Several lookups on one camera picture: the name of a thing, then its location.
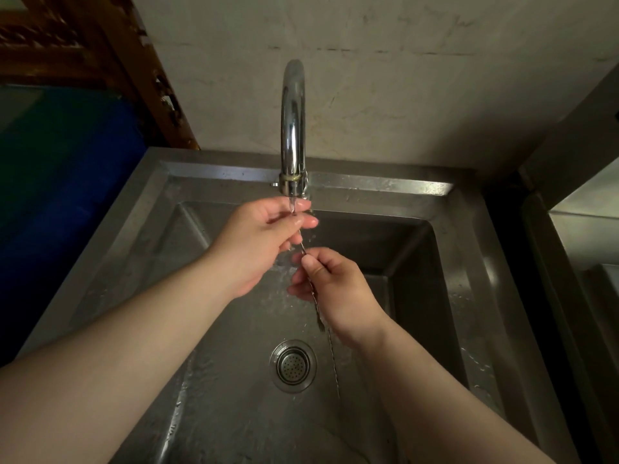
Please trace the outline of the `chrome gooseneck faucet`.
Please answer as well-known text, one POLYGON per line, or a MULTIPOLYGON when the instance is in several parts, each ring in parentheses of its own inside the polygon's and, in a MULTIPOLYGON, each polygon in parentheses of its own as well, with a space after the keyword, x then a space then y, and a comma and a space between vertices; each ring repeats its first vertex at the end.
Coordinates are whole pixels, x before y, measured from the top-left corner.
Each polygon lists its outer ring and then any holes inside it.
POLYGON ((308 187, 305 150, 305 70, 298 59, 290 60, 283 74, 280 148, 281 167, 277 187, 294 204, 308 187))

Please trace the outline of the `steel counter unit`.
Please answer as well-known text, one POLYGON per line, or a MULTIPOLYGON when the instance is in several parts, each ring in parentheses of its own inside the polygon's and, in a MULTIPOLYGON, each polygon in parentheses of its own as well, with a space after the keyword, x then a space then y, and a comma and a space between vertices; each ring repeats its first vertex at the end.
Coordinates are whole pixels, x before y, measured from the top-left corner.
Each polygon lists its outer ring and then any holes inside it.
POLYGON ((522 219, 604 464, 619 464, 619 63, 521 166, 522 219))

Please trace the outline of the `person's right forearm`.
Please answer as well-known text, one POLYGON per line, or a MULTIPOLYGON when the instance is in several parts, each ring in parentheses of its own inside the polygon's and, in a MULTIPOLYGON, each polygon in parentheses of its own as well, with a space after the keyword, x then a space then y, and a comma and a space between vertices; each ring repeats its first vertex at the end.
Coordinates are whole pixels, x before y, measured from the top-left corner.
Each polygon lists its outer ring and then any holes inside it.
POLYGON ((403 447, 420 462, 555 464, 388 316, 359 343, 403 447))

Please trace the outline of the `blue plastic sheet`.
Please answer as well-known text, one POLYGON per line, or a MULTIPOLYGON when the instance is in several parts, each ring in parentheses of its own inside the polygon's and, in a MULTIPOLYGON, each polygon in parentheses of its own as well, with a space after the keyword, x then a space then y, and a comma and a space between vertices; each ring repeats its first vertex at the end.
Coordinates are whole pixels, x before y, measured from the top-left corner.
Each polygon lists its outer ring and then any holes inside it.
POLYGON ((147 149, 120 94, 0 86, 0 367, 10 363, 147 149))

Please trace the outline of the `person's right hand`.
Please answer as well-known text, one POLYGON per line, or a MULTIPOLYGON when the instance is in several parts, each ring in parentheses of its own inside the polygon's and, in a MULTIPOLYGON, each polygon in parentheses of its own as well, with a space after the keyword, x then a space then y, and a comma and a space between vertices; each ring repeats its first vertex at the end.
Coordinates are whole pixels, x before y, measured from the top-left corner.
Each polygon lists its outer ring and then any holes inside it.
POLYGON ((321 263, 328 267, 334 280, 316 288, 322 318, 347 346, 362 350, 381 336, 388 315, 376 300, 359 266, 333 249, 314 247, 293 256, 298 265, 288 292, 312 302, 310 279, 303 263, 321 263))

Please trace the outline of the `carved dark wooden frame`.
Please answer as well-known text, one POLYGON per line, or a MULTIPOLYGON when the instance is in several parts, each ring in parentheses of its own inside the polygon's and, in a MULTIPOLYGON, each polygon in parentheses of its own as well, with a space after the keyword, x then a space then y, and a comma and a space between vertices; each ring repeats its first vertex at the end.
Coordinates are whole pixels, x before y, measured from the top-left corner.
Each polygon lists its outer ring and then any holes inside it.
POLYGON ((199 150, 132 0, 0 0, 0 84, 114 90, 148 143, 199 150))

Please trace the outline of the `round metal drain strainer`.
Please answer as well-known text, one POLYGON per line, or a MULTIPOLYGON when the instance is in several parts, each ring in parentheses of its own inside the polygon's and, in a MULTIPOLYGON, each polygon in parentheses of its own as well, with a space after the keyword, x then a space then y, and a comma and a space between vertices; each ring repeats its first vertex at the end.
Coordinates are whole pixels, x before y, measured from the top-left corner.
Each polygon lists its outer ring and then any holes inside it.
POLYGON ((314 381, 317 368, 314 351, 301 340, 280 343, 269 359, 272 382, 276 388, 288 394, 305 391, 314 381))

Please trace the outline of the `person's left hand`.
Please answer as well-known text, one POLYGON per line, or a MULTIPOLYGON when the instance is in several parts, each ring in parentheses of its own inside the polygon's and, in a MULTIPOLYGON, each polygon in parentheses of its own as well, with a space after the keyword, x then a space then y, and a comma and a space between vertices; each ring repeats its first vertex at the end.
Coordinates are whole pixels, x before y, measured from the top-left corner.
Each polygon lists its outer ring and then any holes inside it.
MULTIPOLYGON (((311 201, 297 199, 296 215, 312 215, 311 201)), ((240 205, 206 253, 227 297, 252 290, 277 256, 303 241, 298 233, 282 233, 282 218, 292 215, 287 197, 269 197, 240 205)))

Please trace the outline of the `person's left forearm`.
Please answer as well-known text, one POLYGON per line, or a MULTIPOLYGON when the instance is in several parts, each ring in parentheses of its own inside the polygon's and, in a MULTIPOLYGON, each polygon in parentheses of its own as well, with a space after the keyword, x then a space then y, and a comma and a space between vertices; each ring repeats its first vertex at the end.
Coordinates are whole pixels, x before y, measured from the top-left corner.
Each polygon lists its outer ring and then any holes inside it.
POLYGON ((197 261, 0 368, 0 464, 107 464, 232 299, 197 261))

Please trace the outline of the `stainless steel sink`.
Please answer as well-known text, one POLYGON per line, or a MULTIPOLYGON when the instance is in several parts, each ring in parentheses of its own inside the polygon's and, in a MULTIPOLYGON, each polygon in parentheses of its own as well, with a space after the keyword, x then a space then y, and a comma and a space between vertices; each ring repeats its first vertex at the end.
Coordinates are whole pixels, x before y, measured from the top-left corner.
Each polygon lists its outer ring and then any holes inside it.
MULTIPOLYGON (((308 158, 320 220, 307 246, 358 264, 383 310, 460 383, 560 464, 581 464, 501 251, 467 172, 308 158)), ((89 323, 202 255, 233 209, 277 194, 274 155, 151 148, 18 356, 89 323)), ((402 441, 359 356, 286 292, 278 257, 232 302, 163 388, 114 464, 404 464, 402 441), (273 350, 316 356, 298 394, 274 385, 273 350)))

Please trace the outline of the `thin twisted metal bar spoon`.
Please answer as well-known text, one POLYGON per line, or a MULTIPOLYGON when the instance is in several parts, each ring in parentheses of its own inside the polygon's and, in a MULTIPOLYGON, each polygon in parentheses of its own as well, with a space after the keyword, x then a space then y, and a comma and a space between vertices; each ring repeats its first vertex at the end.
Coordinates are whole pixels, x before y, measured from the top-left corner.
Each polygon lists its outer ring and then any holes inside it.
MULTIPOLYGON (((289 207, 290 207, 290 212, 293 215, 296 215, 297 213, 297 198, 296 197, 289 197, 289 207)), ((303 254, 303 256, 306 255, 306 249, 304 246, 304 243, 301 241, 300 242, 300 248, 301 248, 301 253, 303 254)), ((328 343, 329 343, 329 349, 330 349, 330 356, 331 356, 331 361, 332 361, 332 368, 334 371, 334 379, 336 382, 336 391, 337 391, 337 397, 338 397, 338 401, 341 401, 342 399, 342 395, 341 395, 341 388, 340 388, 340 383, 339 383, 339 375, 338 375, 338 370, 337 370, 337 365, 336 365, 336 356, 335 356, 335 351, 334 351, 334 345, 333 345, 333 340, 332 340, 332 335, 331 335, 331 330, 329 327, 325 326, 323 320, 322 320, 322 316, 321 316, 321 312, 319 309, 319 303, 318 303, 318 294, 316 292, 316 288, 313 284, 312 281, 309 281, 310 286, 311 286, 311 295, 312 295, 312 299, 313 299, 313 304, 314 304, 314 308, 315 308, 315 312, 316 312, 316 323, 317 326, 320 330, 320 332, 322 333, 327 333, 327 337, 328 337, 328 343)))

